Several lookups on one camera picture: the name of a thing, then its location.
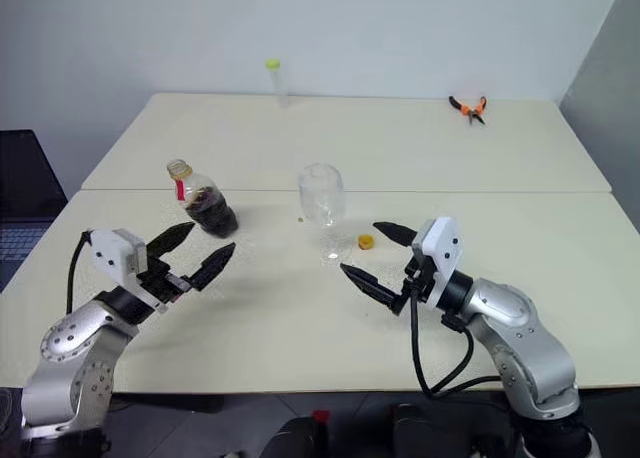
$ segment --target dark liquid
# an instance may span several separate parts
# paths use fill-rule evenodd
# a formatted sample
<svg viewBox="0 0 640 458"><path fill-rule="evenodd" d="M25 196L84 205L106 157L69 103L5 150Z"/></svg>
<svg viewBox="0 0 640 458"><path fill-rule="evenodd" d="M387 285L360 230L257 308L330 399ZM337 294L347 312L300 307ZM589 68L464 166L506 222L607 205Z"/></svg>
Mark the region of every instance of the dark liquid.
<svg viewBox="0 0 640 458"><path fill-rule="evenodd" d="M202 188L197 198L186 208L193 221L207 233L226 238L238 229L236 215L222 196L213 188Z"/></svg>

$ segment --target plastic bottle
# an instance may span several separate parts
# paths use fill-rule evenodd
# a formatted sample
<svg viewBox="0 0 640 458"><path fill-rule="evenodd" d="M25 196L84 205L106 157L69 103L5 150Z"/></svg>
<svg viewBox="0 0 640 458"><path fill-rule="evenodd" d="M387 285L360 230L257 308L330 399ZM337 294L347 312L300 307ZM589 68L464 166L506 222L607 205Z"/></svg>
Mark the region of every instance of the plastic bottle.
<svg viewBox="0 0 640 458"><path fill-rule="evenodd" d="M194 173L184 160L170 161L167 170L176 182L178 203L204 231L226 238L238 229L235 213L213 181Z"/></svg>
<svg viewBox="0 0 640 458"><path fill-rule="evenodd" d="M269 74L271 75L271 82L273 83L273 90L278 98L278 103L281 108L289 106L289 96L287 90L285 90L284 83L282 82L282 75L280 74L280 60L277 58L270 58L265 63Z"/></svg>

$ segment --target black cable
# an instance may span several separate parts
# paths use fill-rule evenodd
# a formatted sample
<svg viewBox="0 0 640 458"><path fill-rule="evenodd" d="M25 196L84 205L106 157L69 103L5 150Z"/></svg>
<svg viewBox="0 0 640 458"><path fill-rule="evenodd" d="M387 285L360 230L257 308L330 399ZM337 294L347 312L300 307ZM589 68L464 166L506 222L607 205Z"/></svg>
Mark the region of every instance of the black cable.
<svg viewBox="0 0 640 458"><path fill-rule="evenodd" d="M460 383L459 385L454 386L453 388L449 388L444 390L441 393L436 395L436 398L444 398L449 395L453 395L454 393L458 393L459 391L466 390L475 385L479 385L480 383L490 383L494 381L502 381L498 375L492 376L480 376L478 378L474 378L473 380L465 381L464 383Z"/></svg>
<svg viewBox="0 0 640 458"><path fill-rule="evenodd" d="M454 368L454 370L445 376L435 387L433 390L429 388L427 385L427 381L424 378L424 372L422 371L422 364L420 363L420 342L419 342L419 333L418 333L418 295L419 290L414 289L411 291L410 297L410 307L411 307L411 354L413 357L413 366L416 370L416 376L418 377L418 383L420 383L420 388L422 388L422 392L425 394L427 398L431 399L439 399L450 396L454 393L458 393L459 391L465 390L471 386L477 385L479 383L487 383L493 381L501 381L499 376L481 376L478 378L474 378L469 381L465 381L464 383L460 383L459 385L454 386L453 388L449 388L448 390L442 391L440 393L436 393L442 387L444 387L447 383L451 382L455 379L467 366L469 361L471 360L471 355L473 354L473 337L471 337L471 333L469 330L465 328L465 336L467 337L467 342L470 343L469 348L467 349L467 353L465 354L462 361Z"/></svg>
<svg viewBox="0 0 640 458"><path fill-rule="evenodd" d="M76 273L76 263L78 262L80 252L85 243L91 244L91 230L83 231L80 234L80 239L78 240L76 249L73 250L73 256L69 264L69 274L67 275L67 315L73 311L73 277Z"/></svg>
<svg viewBox="0 0 640 458"><path fill-rule="evenodd" d="M462 358L462 361L458 364L458 366L456 366L451 371L451 373L449 373L442 380L440 380L440 382L437 385L431 388L431 391L433 393L438 393L442 388L444 388L453 380L455 380L457 376L460 373L462 373L462 371L467 367L467 365L471 361L471 358L473 357L473 351L474 351L473 336L471 336L471 332L466 328L462 330L462 332L464 333L464 336L467 337L467 352L465 353L464 358Z"/></svg>

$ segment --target laptop screen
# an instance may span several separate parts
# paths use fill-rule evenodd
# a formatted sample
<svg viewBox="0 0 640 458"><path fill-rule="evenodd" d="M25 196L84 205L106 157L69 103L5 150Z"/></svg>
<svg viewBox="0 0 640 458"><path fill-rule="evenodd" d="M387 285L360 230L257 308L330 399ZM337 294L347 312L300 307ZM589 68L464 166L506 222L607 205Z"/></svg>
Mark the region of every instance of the laptop screen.
<svg viewBox="0 0 640 458"><path fill-rule="evenodd" d="M0 131L2 221L52 220L67 204L31 130Z"/></svg>

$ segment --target red label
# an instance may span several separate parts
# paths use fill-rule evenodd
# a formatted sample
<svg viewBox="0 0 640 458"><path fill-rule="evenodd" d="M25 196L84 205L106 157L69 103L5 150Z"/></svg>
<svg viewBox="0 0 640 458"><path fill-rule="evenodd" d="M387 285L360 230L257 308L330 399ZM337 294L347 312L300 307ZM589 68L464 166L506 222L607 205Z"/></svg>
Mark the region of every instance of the red label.
<svg viewBox="0 0 640 458"><path fill-rule="evenodd" d="M182 180L176 180L176 194L178 195L178 201L184 201L184 183L182 183Z"/></svg>
<svg viewBox="0 0 640 458"><path fill-rule="evenodd" d="M329 423L329 415L330 412L328 410L315 410L311 416L318 423L327 424Z"/></svg>

